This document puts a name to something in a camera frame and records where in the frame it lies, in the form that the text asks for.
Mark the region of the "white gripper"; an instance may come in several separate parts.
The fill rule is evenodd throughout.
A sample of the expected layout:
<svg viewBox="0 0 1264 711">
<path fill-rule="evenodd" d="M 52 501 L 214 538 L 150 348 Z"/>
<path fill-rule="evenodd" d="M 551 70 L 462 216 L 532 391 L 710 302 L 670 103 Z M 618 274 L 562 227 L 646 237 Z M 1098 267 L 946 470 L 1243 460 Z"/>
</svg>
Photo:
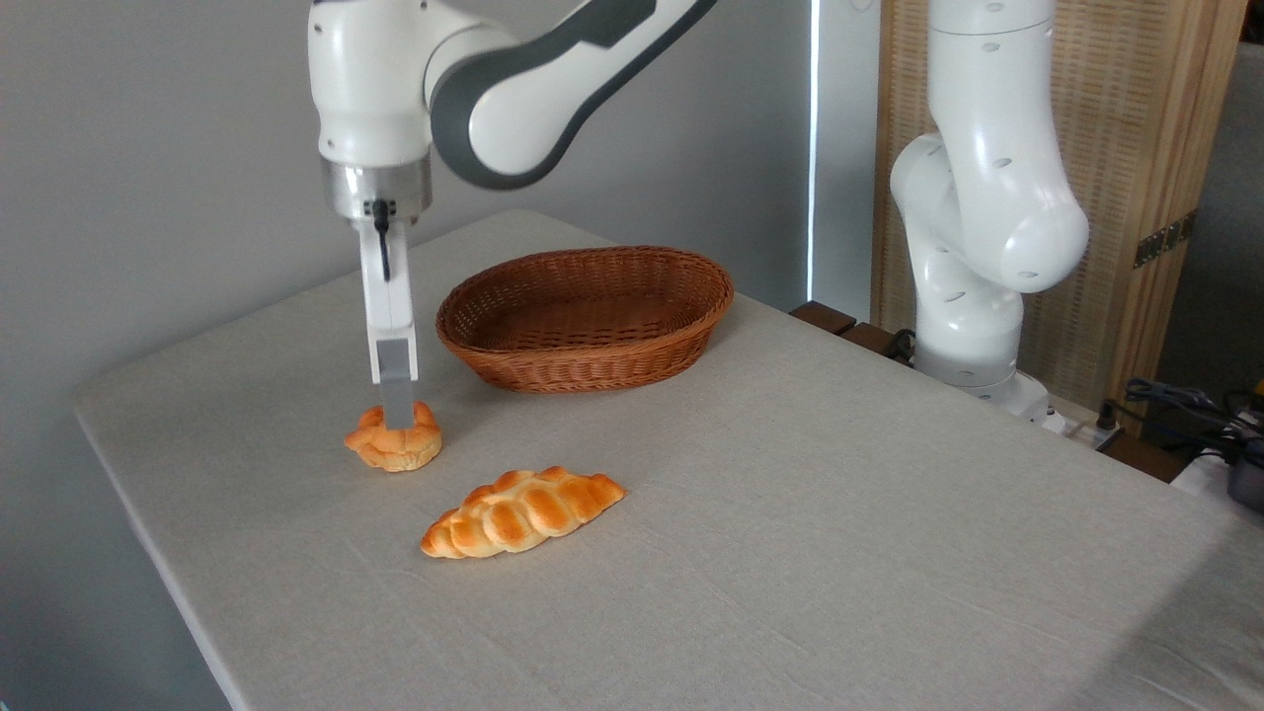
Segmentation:
<svg viewBox="0 0 1264 711">
<path fill-rule="evenodd" d="M 406 330 L 415 328 L 415 301 L 404 225 L 391 221 L 384 240 L 372 220 L 358 221 L 356 232 L 367 337 L 382 396 L 384 428 L 410 431 L 416 424 L 417 359 L 415 337 L 406 337 Z"/>
</svg>

